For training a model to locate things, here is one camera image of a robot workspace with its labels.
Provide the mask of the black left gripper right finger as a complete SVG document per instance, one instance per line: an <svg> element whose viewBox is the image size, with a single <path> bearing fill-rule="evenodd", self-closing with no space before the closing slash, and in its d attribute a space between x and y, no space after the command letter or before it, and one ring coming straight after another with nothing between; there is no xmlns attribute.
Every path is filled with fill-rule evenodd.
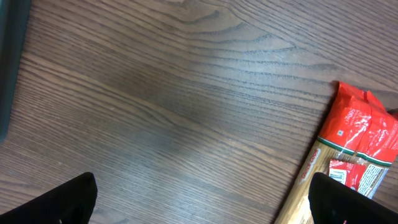
<svg viewBox="0 0 398 224"><path fill-rule="evenodd" d="M397 224L397 213L317 172L308 199L314 224Z"/></svg>

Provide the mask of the orange spaghetti package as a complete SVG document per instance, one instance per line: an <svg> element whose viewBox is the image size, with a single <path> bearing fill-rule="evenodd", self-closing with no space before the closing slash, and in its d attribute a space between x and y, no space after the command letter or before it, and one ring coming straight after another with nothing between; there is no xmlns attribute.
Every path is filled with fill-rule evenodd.
<svg viewBox="0 0 398 224"><path fill-rule="evenodd" d="M339 82L331 110L276 223L313 223L308 191L315 173L372 198L397 157L397 115L370 92Z"/></svg>

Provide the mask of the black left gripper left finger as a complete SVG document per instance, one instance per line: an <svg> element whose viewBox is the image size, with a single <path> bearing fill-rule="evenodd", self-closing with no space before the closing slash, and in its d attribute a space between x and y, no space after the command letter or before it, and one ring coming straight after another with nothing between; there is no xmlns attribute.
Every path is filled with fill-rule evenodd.
<svg viewBox="0 0 398 224"><path fill-rule="evenodd" d="M98 189L95 176L85 172L1 215L1 224L88 224Z"/></svg>

